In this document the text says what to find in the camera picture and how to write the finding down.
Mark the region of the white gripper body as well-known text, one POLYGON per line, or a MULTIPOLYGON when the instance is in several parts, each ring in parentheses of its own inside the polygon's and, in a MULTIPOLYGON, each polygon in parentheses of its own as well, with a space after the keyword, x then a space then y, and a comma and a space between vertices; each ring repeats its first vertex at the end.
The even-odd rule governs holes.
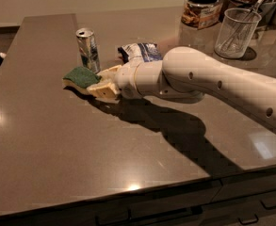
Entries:
POLYGON ((122 65, 116 72, 114 83, 117 85, 121 95, 125 99, 140 99, 143 79, 142 62, 128 62, 122 65))

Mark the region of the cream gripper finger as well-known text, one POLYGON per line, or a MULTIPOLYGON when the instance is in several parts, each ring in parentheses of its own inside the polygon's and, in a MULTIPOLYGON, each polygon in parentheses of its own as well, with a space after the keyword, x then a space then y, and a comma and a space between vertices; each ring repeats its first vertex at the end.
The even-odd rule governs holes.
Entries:
POLYGON ((90 95, 102 99, 117 99, 121 94, 118 86, 111 80, 104 80, 87 87, 90 95))
POLYGON ((98 75, 102 80, 113 80, 116 72, 122 67, 122 65, 116 65, 98 72, 98 75))

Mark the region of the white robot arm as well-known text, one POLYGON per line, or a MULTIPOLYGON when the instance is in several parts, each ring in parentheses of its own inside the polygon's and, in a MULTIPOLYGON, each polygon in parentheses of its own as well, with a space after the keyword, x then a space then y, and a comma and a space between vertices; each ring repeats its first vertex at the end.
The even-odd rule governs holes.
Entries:
POLYGON ((223 64, 189 47, 168 51, 158 61, 132 60, 99 73, 88 92, 96 98, 199 102, 205 94, 222 100, 276 133, 276 78, 223 64))

